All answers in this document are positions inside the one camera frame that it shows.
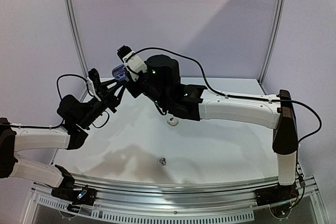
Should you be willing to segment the grey oval puck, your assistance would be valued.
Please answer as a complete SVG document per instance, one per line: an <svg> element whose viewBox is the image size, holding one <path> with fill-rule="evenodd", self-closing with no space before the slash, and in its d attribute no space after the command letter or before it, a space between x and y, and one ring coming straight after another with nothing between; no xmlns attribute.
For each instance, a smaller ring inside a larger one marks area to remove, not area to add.
<svg viewBox="0 0 336 224"><path fill-rule="evenodd" d="M124 65L119 65L112 69L112 76L116 82L128 82L129 77Z"/></svg>

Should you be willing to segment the white earbud charging case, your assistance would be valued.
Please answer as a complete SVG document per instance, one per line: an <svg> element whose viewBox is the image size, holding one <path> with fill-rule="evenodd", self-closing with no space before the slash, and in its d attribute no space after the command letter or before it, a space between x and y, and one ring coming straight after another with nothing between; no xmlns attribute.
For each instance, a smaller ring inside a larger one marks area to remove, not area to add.
<svg viewBox="0 0 336 224"><path fill-rule="evenodd" d="M176 117L174 117L174 116L169 116L166 119L166 122L170 126L177 126L179 124L179 120Z"/></svg>

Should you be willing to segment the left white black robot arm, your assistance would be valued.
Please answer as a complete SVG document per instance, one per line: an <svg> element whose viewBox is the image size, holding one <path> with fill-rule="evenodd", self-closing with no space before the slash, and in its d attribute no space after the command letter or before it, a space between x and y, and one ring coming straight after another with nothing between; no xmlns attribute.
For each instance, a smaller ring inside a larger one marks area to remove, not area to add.
<svg viewBox="0 0 336 224"><path fill-rule="evenodd" d="M1 178L23 178L57 188L67 200L78 195L72 175L62 166L29 160L20 151L57 148L77 150L88 137L87 131L106 109L116 112L126 82L115 80L94 84L94 96L79 102L73 95L64 96L57 113L63 121L58 126L12 125L1 118Z"/></svg>

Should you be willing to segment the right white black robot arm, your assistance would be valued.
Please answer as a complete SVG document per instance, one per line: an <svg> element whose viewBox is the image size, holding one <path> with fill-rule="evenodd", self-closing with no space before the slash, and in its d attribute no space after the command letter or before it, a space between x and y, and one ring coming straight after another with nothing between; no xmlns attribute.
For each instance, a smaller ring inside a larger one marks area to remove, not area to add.
<svg viewBox="0 0 336 224"><path fill-rule="evenodd" d="M271 196L282 201L291 194L298 133L287 90L266 96L225 94L210 90L209 85L182 84L178 61L166 55L154 55L144 61L130 52L121 59L130 75L133 91L142 92L163 112L186 120L229 120L272 129L279 184L272 188Z"/></svg>

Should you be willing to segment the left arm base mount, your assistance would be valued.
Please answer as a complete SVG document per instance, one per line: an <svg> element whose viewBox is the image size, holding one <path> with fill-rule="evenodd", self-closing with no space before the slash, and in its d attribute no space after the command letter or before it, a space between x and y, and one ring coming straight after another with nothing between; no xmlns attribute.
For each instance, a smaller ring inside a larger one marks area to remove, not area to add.
<svg viewBox="0 0 336 224"><path fill-rule="evenodd" d="M52 187L51 195L71 201L72 205L93 206L98 191L88 185L76 187L75 179L65 168L59 165L55 165L55 167L61 172L62 181L58 187Z"/></svg>

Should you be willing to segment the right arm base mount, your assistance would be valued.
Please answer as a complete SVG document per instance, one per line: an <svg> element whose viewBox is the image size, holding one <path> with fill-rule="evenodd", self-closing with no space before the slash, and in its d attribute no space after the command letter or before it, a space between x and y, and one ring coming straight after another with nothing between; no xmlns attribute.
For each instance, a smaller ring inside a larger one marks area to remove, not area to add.
<svg viewBox="0 0 336 224"><path fill-rule="evenodd" d="M291 209L302 200L305 185L300 173L280 173L276 185L254 191L256 204L260 207L294 199L289 207Z"/></svg>

